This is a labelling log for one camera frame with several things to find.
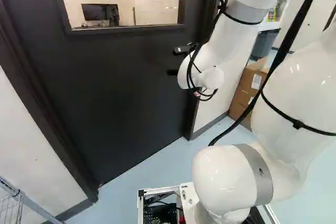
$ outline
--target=cardboard box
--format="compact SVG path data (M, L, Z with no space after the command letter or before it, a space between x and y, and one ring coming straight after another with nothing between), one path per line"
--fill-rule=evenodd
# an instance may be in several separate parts
M246 110L254 96L258 93L259 88L264 83L268 69L264 69L267 57L248 65L242 74L235 95L232 99L228 115L233 120ZM251 130L251 113L241 122L245 128Z

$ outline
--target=black strap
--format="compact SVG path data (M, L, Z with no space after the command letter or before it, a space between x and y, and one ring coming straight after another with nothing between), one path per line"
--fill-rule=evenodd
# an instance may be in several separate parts
M261 91L261 97L263 98L263 100L266 102L266 104L268 106L271 107L271 109L273 109L275 112L277 112L279 115L281 115L283 118L285 118L286 120L290 121L293 123L293 127L296 128L297 130L299 130L300 128L304 128L308 131L312 131L312 132L315 132L315 133L318 133L318 134L321 134L321 135L326 135L326 136L336 136L336 133L332 133L332 132L326 132L326 131L321 131L321 130L318 130L318 129L315 129L313 127L310 127L308 125L305 125L303 122L301 122L300 120L296 120L292 117L290 117L289 115L283 113L281 110L279 110L277 107L275 107L272 103L270 103L265 95L264 95L264 92L263 90Z
M226 17L232 19L233 21L235 22L238 22L238 23L241 23L241 24L244 24L244 25L250 25L250 26L255 26L255 25L258 25L260 24L261 22L263 22L262 20L259 21L259 22L246 22L246 21L242 21L240 19L237 19L235 17L232 17L230 14L227 14L226 12L223 12L221 11Z

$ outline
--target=cable clip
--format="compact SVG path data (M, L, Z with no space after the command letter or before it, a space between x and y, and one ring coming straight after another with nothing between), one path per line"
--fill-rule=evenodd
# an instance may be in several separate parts
M304 127L305 124L302 123L300 120L293 120L293 127L296 128L297 130L301 129L302 127Z

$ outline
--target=screw hole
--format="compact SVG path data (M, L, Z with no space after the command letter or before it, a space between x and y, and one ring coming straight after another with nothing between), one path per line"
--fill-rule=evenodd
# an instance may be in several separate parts
M261 168L259 168L259 173L260 173L261 177L264 177L264 172Z

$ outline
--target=black door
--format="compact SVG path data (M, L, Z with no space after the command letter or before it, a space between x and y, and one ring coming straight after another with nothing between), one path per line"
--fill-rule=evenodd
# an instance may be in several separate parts
M202 0L180 0L184 25L113 31L69 29L59 0L3 2L71 141L100 183L183 135L188 94L166 70L182 62L173 48L195 41L203 29Z

